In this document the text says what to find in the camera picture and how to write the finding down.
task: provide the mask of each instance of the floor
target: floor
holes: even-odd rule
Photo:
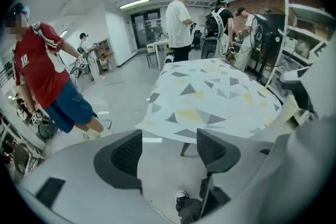
[[[200,51],[192,51],[190,59],[199,59]],[[156,61],[152,59],[148,68],[146,54],[131,59],[122,68],[106,75],[96,84],[82,92],[85,99],[102,120],[113,121],[112,132],[134,129],[146,114],[148,98],[160,74]],[[144,132],[143,137],[154,138]],[[82,131],[73,129],[69,134],[57,133],[45,147],[46,156],[60,149],[83,142]],[[138,164],[138,177],[143,183],[144,198],[158,208],[174,223],[180,223],[175,210],[175,193],[186,189],[191,197],[199,198],[201,180],[206,176],[205,167],[198,156],[196,145],[191,145],[185,156],[180,156],[182,143],[159,139],[158,143],[147,143],[144,139],[143,154]]]

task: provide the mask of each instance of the printed number on shirt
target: printed number on shirt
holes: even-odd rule
[[[25,54],[25,55],[23,55],[23,56],[21,57],[21,64],[22,64],[22,67],[26,66],[28,63],[29,63],[29,61],[28,61],[28,57],[27,57],[27,55]]]

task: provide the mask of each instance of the white t-shirt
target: white t-shirt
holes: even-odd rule
[[[169,35],[170,48],[182,48],[191,44],[189,25],[184,20],[191,19],[185,5],[178,0],[171,2],[166,11],[166,28]]]
[[[254,34],[256,33],[256,29],[258,27],[257,18],[255,18],[254,14],[248,15],[245,26],[250,27],[250,34],[244,38],[242,45],[246,47],[251,47],[251,44],[254,44]]]
[[[88,52],[89,48],[91,48],[92,45],[90,45],[88,41],[85,40],[85,41],[81,41],[81,47],[84,49],[84,51]],[[92,60],[96,60],[97,58],[96,53],[94,51],[90,52],[89,56]]]

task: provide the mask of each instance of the patterned tablecloth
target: patterned tablecloth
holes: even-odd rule
[[[136,125],[157,136],[196,143],[196,130],[252,136],[280,113],[279,100],[254,79],[219,59],[165,64],[147,114]]]

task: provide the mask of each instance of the red shirt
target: red shirt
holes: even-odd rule
[[[58,56],[57,45],[64,40],[50,25],[41,23],[40,29],[47,42],[30,26],[23,39],[16,43],[13,69],[16,85],[27,84],[45,109],[56,100],[70,76]]]

